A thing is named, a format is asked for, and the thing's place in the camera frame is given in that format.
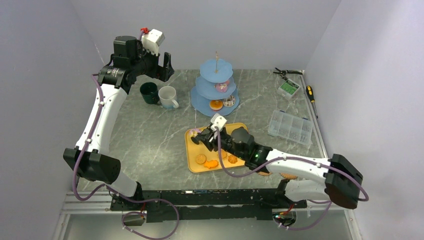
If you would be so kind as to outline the purple sprinkled donut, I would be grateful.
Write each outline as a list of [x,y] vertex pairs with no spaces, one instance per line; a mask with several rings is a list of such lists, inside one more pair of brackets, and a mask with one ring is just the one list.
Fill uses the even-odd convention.
[[192,128],[192,129],[190,129],[189,130],[189,132],[188,132],[188,135],[190,136],[190,137],[196,137],[198,134],[200,134],[202,132],[202,130],[201,129],[199,129],[199,128]]

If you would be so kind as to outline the white and blue mug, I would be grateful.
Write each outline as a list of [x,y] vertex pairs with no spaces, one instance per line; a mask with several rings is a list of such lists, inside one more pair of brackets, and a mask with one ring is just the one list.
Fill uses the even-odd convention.
[[177,101],[177,91],[172,86],[163,86],[158,91],[160,103],[165,109],[176,109],[180,105]]

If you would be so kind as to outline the yellow cupcake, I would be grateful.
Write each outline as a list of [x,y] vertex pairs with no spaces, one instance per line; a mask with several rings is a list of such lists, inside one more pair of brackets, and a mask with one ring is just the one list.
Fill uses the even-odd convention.
[[209,102],[209,107],[213,111],[219,111],[224,107],[223,101],[220,99],[217,100],[211,100]]

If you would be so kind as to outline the blue three-tier cake stand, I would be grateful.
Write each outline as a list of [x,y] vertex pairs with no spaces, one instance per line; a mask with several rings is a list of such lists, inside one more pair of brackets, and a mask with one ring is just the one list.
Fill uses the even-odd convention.
[[[194,109],[208,117],[212,117],[216,113],[222,116],[231,114],[240,103],[237,85],[233,77],[234,71],[232,65],[220,58],[219,53],[216,52],[214,58],[208,59],[200,65],[199,73],[200,76],[195,79],[195,86],[190,90],[190,102]],[[225,83],[227,80],[230,81],[227,92],[218,92],[215,89],[215,84]],[[210,109],[210,101],[223,101],[223,99],[230,95],[236,98],[234,106],[223,106],[218,111]]]

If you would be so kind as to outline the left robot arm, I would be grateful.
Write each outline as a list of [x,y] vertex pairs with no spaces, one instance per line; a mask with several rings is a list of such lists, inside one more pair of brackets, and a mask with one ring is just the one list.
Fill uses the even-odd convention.
[[165,36],[156,29],[142,30],[139,37],[117,36],[109,63],[92,75],[96,97],[85,129],[73,148],[66,148],[63,159],[73,170],[72,190],[78,195],[77,179],[99,182],[100,186],[124,197],[131,210],[144,203],[141,184],[130,179],[121,169],[120,160],[108,156],[112,130],[119,110],[138,76],[167,82],[174,74],[171,55],[164,54],[159,64],[159,47]]

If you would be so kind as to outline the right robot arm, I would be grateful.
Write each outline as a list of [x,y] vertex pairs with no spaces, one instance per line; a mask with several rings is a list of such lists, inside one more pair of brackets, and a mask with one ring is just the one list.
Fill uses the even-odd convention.
[[296,176],[285,180],[283,189],[275,194],[276,203],[287,208],[293,202],[322,200],[345,208],[356,209],[359,202],[369,200],[362,187],[363,175],[341,154],[331,158],[313,158],[289,154],[256,143],[244,127],[231,133],[226,128],[211,124],[191,137],[210,152],[227,152],[244,161],[250,173],[275,173]]

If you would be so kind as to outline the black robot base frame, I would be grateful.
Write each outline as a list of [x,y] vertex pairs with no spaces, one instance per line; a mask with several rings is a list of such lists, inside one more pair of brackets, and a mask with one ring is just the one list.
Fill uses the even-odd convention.
[[137,190],[134,202],[112,195],[114,212],[146,211],[148,223],[172,220],[243,219],[271,220],[274,210],[305,209],[307,202],[293,202],[279,188]]

